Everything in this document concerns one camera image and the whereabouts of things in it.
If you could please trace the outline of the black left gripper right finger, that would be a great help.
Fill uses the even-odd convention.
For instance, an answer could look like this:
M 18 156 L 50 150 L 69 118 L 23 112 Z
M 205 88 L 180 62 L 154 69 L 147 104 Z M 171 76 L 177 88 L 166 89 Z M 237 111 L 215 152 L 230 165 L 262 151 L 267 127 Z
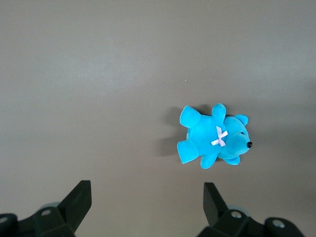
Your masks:
M 214 183 L 204 183 L 203 210 L 208 221 L 199 237 L 301 237 L 303 233 L 292 222 L 269 217 L 263 224 L 243 211 L 230 209 Z

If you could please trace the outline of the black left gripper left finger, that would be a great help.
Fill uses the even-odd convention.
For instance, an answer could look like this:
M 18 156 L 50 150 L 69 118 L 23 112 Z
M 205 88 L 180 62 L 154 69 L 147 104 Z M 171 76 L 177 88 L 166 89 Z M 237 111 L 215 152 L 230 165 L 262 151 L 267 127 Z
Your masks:
M 43 207 L 18 220 L 14 213 L 0 215 L 2 237 L 74 237 L 92 206 L 91 181 L 80 181 L 57 205 Z

